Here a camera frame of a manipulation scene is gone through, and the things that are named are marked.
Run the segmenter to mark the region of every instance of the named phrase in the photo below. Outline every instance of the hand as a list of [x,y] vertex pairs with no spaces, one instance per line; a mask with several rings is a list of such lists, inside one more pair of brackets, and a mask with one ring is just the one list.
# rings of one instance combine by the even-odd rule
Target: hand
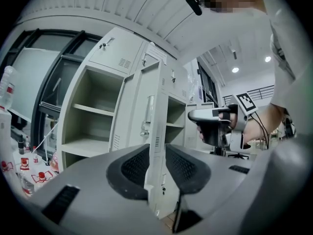
[[[223,118],[223,113],[220,113],[219,114],[219,118]],[[235,114],[235,113],[230,113],[230,127],[231,128],[235,128],[235,126],[236,126],[236,124],[237,124],[237,119],[238,119],[238,117],[237,117],[237,114]],[[201,128],[200,128],[200,126],[198,126],[197,127],[197,130],[198,131],[200,131],[200,135],[199,135],[199,137],[203,140],[203,134],[201,133]]]

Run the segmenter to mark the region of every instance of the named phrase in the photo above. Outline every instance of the headphones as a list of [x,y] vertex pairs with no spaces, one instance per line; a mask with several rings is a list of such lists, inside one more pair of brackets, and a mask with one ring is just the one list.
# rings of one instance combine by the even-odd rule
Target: headphones
[[208,1],[199,1],[199,0],[186,0],[186,2],[189,4],[189,6],[192,8],[192,10],[195,12],[197,16],[202,15],[201,7],[207,7],[210,8],[210,10],[214,12],[222,12],[222,4],[220,2],[215,2],[214,0],[208,0]]

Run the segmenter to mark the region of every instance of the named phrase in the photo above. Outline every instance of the window frame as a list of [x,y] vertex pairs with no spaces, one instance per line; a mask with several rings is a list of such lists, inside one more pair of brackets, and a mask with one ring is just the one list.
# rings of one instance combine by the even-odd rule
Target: window frame
[[[56,72],[59,63],[62,59],[70,60],[73,62],[77,62],[79,65],[82,63],[85,57],[74,55],[75,50],[85,41],[91,40],[94,41],[95,44],[99,42],[102,37],[86,33],[84,30],[82,31],[73,31],[73,30],[56,30],[56,29],[36,29],[32,31],[23,31],[17,40],[12,44],[11,48],[7,52],[5,58],[3,59],[0,65],[0,79],[2,78],[2,74],[4,72],[4,68],[7,65],[13,65],[16,58],[18,57],[21,50],[26,47],[29,48],[33,45],[33,43],[41,36],[41,35],[62,35],[62,36],[70,36],[72,39],[66,44],[66,46],[60,51],[57,58],[53,61],[50,66],[46,76],[44,77],[42,84],[40,86],[39,92],[37,94],[35,105],[32,114],[32,122],[31,122],[31,147],[38,146],[40,142],[44,138],[44,129],[45,129],[45,115],[51,115],[55,118],[58,118],[60,115],[61,107],[47,105],[43,101],[43,96],[48,89],[49,82],[51,81],[53,74]],[[14,55],[13,59],[10,63],[7,63],[9,56]],[[17,135],[11,132],[11,136],[17,140]],[[37,149],[38,154],[45,158],[44,147],[41,146]],[[51,159],[52,153],[48,152],[48,158]]]
[[[217,108],[219,106],[218,104],[218,99],[217,99],[217,94],[216,94],[216,88],[215,88],[215,83],[212,81],[211,77],[206,73],[206,71],[204,70],[204,68],[201,66],[201,64],[198,62],[198,66],[199,66],[199,73],[200,73],[200,78],[201,78],[201,84],[202,84],[202,93],[203,93],[203,99],[204,102],[213,102],[214,103],[214,107]],[[209,86],[212,88],[212,95],[210,95],[209,93],[206,92],[206,88],[204,86],[204,81],[203,81],[203,77],[206,76]]]

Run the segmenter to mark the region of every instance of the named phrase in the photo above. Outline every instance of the window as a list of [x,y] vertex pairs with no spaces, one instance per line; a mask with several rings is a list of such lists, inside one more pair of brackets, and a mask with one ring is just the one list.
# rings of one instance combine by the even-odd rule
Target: window
[[62,35],[41,35],[30,47],[61,51],[72,38]]
[[40,86],[58,52],[24,48],[13,67],[19,72],[14,88],[11,111],[19,117],[32,121],[33,109]]
[[79,66],[78,62],[61,59],[47,84],[43,101],[61,107],[69,84]]
[[198,62],[198,65],[199,65],[199,70],[200,70],[204,101],[214,102],[214,107],[218,107],[215,84],[212,81],[211,77],[206,73],[206,71],[200,65],[199,62]]
[[83,43],[74,51],[74,55],[86,57],[97,42],[98,41],[96,40],[83,41]]
[[[23,133],[31,137],[31,147],[39,145],[58,122],[73,76],[100,39],[84,31],[40,29],[24,31],[18,37],[0,65],[0,79],[4,68],[12,65],[22,80],[15,88],[12,105],[14,138]],[[48,157],[56,150],[56,133],[57,127],[47,139]],[[45,143],[37,151],[45,160]]]

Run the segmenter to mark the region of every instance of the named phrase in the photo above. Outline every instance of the locker shelf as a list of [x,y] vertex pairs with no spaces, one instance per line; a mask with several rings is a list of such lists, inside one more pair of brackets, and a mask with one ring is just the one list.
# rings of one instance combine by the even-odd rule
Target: locker shelf
[[100,114],[100,115],[105,115],[105,116],[110,116],[110,117],[114,116],[113,112],[99,110],[99,109],[88,107],[88,106],[81,105],[81,104],[74,104],[73,107],[76,109],[80,109],[83,111],[88,111],[88,112],[92,112],[92,113],[96,113],[96,114]]
[[78,156],[94,157],[109,152],[109,140],[84,135],[62,144],[62,150]]
[[63,160],[65,168],[68,168],[72,164],[74,164],[80,160],[83,160],[85,158],[87,158],[87,157],[62,151],[62,160]]
[[122,77],[86,70],[75,92],[73,104],[113,113],[122,82]]
[[175,127],[184,126],[185,112],[186,112],[185,104],[171,96],[168,97],[167,120],[166,120],[168,124],[173,124],[175,125]]
[[165,143],[183,145],[184,144],[184,128],[166,126]]
[[181,125],[181,124],[173,124],[173,123],[166,123],[166,126],[169,126],[169,127],[176,127],[176,128],[185,128],[184,125]]

